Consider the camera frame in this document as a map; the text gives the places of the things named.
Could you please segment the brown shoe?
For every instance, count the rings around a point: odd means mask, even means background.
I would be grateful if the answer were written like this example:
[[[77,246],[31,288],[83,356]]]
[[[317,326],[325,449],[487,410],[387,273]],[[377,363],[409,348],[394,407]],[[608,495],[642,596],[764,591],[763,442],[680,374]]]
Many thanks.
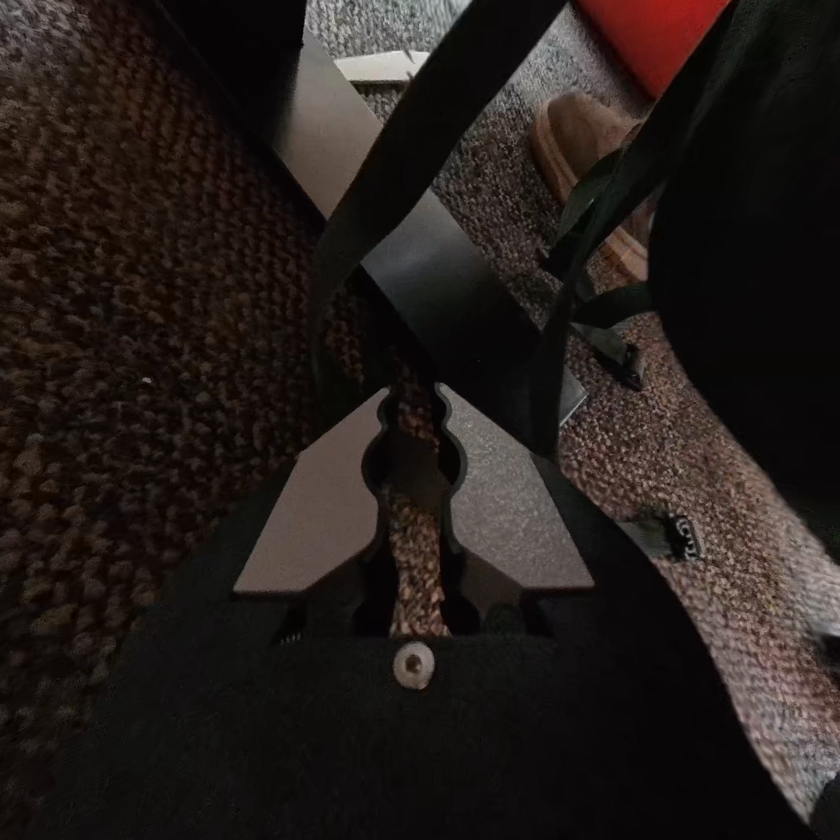
[[[601,159],[629,145],[645,122],[579,91],[546,101],[532,125],[531,144],[553,196],[564,205],[579,180]],[[631,280],[648,278],[648,242],[657,204],[655,191],[604,242],[613,264]]]

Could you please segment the red cloth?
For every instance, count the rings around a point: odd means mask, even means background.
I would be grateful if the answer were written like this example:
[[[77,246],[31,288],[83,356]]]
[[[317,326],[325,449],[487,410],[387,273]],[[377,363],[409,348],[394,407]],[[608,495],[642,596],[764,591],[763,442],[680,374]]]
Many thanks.
[[[640,89],[665,93],[729,1],[575,1]]]

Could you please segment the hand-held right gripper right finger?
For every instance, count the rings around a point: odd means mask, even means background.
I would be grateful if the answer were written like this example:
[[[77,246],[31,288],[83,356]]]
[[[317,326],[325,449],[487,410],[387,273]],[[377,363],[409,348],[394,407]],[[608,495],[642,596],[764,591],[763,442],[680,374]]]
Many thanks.
[[[451,479],[440,515],[445,621],[487,621],[538,599],[594,586],[528,448],[450,386],[440,461]]]

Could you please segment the black bag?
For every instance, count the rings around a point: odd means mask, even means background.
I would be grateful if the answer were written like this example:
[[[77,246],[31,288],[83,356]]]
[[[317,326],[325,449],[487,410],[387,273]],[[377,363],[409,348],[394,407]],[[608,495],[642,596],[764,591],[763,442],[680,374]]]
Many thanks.
[[[690,382],[792,506],[838,513],[839,7],[736,2],[651,281]]]

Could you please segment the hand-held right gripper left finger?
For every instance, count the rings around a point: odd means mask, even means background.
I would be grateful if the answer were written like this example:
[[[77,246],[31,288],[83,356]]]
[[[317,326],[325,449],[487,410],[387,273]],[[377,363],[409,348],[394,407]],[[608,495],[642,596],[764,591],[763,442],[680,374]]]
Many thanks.
[[[284,602],[288,624],[363,624],[365,613],[385,623],[396,571],[370,467],[390,397],[374,392],[297,457],[233,596]]]

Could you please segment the black desk leg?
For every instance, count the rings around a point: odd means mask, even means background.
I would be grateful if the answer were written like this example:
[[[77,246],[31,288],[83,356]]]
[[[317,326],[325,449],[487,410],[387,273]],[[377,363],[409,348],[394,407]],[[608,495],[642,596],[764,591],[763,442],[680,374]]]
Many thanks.
[[[554,459],[585,392],[564,369],[567,328],[543,339],[477,246],[429,190],[470,124],[558,11],[529,2],[488,80],[445,97],[468,47],[501,46],[500,2],[474,2],[382,124],[304,24],[305,2],[152,2],[248,135],[325,218],[311,286],[313,378],[326,403],[337,366],[323,344],[334,296],[363,271],[435,379],[534,454]]]

